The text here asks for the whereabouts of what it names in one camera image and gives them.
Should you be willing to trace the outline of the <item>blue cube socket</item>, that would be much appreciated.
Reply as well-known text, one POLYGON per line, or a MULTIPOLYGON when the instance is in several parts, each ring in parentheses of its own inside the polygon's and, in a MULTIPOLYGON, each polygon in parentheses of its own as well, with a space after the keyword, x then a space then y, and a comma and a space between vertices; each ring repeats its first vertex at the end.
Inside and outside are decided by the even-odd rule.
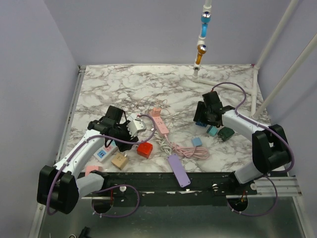
POLYGON ((201 126, 201 127, 207 127, 207 124, 202 123, 202 122, 200 122, 200 121, 195 122, 195 125, 198 125, 198 126, 201 126))

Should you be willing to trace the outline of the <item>teal plug adapter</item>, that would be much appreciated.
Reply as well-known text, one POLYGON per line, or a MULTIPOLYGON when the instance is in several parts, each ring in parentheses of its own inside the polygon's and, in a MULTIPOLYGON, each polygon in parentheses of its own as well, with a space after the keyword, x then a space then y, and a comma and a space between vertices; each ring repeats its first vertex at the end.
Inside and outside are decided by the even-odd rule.
POLYGON ((209 134, 210 136, 216 136, 218 133, 218 129, 215 127, 215 126, 210 126, 208 129, 207 129, 207 134, 209 134))

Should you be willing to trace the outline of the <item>dark green cube socket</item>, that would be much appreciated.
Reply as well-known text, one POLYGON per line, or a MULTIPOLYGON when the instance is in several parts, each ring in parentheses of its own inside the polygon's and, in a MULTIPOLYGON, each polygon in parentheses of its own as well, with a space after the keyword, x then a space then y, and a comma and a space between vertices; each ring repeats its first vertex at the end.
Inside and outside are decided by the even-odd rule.
POLYGON ((235 134, 235 131, 230 129, 230 128, 228 128, 228 127, 223 127, 218 132, 218 136, 223 142, 225 142, 228 139, 230 139, 234 134, 235 134))

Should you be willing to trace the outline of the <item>white power strip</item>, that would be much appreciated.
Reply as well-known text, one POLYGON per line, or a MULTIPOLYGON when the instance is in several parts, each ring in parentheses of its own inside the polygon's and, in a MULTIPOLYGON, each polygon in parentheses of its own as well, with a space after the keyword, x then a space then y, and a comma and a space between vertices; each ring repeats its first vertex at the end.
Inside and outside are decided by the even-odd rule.
POLYGON ((109 147, 101 147, 94 153, 94 157, 99 161, 103 162, 104 160, 110 158, 114 152, 118 150, 118 147, 115 145, 110 145, 109 147))

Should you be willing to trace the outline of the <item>light blue plug adapter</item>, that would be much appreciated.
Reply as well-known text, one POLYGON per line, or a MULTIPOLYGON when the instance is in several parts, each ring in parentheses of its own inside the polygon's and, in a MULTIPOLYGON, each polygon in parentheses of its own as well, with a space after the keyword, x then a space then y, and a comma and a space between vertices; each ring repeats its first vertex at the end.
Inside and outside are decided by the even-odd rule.
POLYGON ((199 137, 195 137, 195 138, 192 138, 192 144, 194 147, 200 147, 202 146, 202 141, 199 137))

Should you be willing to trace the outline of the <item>beige cube socket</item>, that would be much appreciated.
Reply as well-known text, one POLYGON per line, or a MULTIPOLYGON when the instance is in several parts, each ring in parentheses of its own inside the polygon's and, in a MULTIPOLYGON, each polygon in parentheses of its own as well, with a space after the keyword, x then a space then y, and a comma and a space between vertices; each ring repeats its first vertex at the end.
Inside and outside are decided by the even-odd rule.
POLYGON ((121 153, 115 154, 115 156, 111 160, 111 163, 120 170, 124 169, 128 162, 129 159, 121 153))

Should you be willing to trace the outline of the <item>red cube socket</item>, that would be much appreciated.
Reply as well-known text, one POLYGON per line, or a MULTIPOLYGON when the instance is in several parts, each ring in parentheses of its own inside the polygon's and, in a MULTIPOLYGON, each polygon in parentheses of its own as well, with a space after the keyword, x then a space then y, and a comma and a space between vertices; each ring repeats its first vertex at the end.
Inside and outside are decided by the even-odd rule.
POLYGON ((148 159, 153 151, 153 145, 148 142, 144 142, 138 145, 137 154, 148 159))

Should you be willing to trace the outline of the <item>pink power strip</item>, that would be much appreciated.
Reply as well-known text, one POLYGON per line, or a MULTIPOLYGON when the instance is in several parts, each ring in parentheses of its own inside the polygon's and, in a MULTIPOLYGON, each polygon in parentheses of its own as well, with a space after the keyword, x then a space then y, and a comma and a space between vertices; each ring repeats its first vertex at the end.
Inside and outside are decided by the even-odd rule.
POLYGON ((155 122, 156 130, 159 132, 161 136, 165 136, 169 134, 169 130, 165 123, 163 122, 160 116, 152 116, 155 122))

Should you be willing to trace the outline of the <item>pink cube socket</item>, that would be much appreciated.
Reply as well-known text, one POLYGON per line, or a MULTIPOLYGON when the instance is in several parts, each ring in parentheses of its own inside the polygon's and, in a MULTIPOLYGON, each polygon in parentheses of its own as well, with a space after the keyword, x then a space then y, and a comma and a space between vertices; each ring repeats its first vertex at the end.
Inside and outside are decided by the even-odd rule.
POLYGON ((103 168, 100 166, 87 166, 85 169, 85 176, 88 176, 90 174, 90 172, 92 172, 92 171, 102 172, 103 168))

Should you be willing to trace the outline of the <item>purple USB power strip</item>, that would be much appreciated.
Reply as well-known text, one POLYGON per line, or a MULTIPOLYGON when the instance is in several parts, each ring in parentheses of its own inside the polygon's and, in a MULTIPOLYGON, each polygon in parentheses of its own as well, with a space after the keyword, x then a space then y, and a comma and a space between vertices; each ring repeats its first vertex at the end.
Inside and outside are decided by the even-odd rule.
POLYGON ((181 187, 188 186, 191 181, 184 169, 177 154, 172 154, 167 157, 167 161, 181 187))

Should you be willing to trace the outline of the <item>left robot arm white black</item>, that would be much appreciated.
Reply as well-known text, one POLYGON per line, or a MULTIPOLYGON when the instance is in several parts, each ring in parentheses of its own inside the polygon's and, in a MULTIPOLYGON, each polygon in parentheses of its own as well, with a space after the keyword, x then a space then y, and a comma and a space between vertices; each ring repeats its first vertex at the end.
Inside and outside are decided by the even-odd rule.
POLYGON ((84 136, 69 154, 40 170, 37 202, 47 209, 69 214, 80 198, 92 192, 106 195, 110 184, 102 172, 94 171, 82 178, 80 173, 107 142, 115 142, 121 152, 130 150, 143 129, 145 126, 139 116, 127 116, 124 110, 110 106, 103 117, 89 122, 84 136))

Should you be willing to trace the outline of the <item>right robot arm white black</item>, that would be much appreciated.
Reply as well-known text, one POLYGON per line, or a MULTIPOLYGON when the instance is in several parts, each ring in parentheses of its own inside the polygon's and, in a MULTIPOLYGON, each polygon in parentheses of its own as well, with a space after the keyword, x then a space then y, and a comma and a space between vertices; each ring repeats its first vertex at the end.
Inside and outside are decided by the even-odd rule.
POLYGON ((246 183, 292 162, 293 154, 280 125, 263 125, 243 116, 236 108, 224 106, 215 91, 203 94, 202 98, 197 104, 194 122, 227 127, 252 143, 252 161, 230 175, 231 193, 241 193, 246 183))

